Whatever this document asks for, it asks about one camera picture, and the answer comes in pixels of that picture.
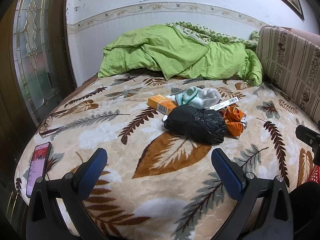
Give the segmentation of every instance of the green duvet cover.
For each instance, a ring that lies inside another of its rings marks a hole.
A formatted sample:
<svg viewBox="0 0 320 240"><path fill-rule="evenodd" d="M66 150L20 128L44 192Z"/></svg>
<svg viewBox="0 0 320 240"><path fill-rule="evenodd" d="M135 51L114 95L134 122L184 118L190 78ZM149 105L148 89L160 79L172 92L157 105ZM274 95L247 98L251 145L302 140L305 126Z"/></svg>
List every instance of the green duvet cover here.
<svg viewBox="0 0 320 240"><path fill-rule="evenodd" d="M148 68L162 71L166 80L174 75L219 80L237 75L257 86L262 66L251 50L257 46L256 31L252 38L238 39L185 22L141 28L104 47L98 77Z"/></svg>

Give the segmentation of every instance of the barcode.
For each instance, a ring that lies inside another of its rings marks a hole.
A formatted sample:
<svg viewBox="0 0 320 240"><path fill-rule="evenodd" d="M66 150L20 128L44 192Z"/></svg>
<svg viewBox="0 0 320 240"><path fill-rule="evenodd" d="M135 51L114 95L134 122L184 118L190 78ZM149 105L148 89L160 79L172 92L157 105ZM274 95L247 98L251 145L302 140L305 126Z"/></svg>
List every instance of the barcode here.
<svg viewBox="0 0 320 240"><path fill-rule="evenodd" d="M163 114L168 114L168 108L161 104L158 104L157 110Z"/></svg>
<svg viewBox="0 0 320 240"><path fill-rule="evenodd" d="M238 98L231 98L229 101L230 101L230 103L233 103L233 102L238 101Z"/></svg>

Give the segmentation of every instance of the mattress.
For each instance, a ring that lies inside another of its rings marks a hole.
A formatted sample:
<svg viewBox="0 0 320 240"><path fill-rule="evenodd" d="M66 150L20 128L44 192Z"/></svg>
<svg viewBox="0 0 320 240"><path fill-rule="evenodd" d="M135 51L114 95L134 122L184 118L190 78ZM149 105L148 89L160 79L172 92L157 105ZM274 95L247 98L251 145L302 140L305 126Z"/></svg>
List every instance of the mattress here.
<svg viewBox="0 0 320 240"><path fill-rule="evenodd" d="M169 133L163 114L147 106L148 97L174 95L190 86L216 88L222 99L239 98L248 127L239 139L226 134L219 145L206 145ZM66 126L42 138L37 132L25 148L15 173L17 190L26 203L26 183L36 145L52 142L46 179L75 172L98 147L108 163L88 199L87 211L107 236L126 239L205 240L232 212L230 199L211 164L220 147L244 171L273 179L281 175L291 191L312 173L311 148L295 137L303 124L316 124L282 93L263 83L252 87L239 80L202 78L165 81L144 70L98 78L56 111L48 129ZM59 200L70 231L77 231ZM248 225L258 212L256 205Z"/></svg>

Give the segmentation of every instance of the wall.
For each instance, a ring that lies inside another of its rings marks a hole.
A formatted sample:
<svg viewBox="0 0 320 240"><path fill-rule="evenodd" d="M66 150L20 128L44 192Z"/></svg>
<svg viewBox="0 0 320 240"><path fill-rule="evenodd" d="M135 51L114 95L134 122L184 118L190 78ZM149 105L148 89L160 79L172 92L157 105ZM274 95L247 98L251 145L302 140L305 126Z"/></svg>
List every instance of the wall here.
<svg viewBox="0 0 320 240"><path fill-rule="evenodd" d="M173 3L168 4L170 8L165 10L164 2ZM238 17L241 15L263 24L319 33L313 11L305 0L300 0L300 3L305 21L281 0L67 0L68 38L77 84L80 85L99 70L103 46L126 31L152 24L184 20L247 39L253 30L259 30L261 26L250 21L244 23L243 18ZM204 11L202 4L210 5L209 11ZM143 9L158 5L161 10L139 11L137 5ZM178 5L185 5L188 10ZM192 11L190 8L193 5L197 8ZM117 20L114 16L106 19L112 13L121 13L121 10L114 10L124 6L128 6L124 9L124 15L118 15L121 17L116 17Z"/></svg>

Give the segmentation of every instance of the stained glass window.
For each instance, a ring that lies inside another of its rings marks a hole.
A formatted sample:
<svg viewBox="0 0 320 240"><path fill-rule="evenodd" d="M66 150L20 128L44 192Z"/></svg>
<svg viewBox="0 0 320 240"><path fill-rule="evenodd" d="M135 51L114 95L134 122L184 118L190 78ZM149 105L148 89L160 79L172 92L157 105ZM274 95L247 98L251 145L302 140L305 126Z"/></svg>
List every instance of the stained glass window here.
<svg viewBox="0 0 320 240"><path fill-rule="evenodd" d="M18 0L13 23L15 70L36 125L62 101L49 52L48 3Z"/></svg>

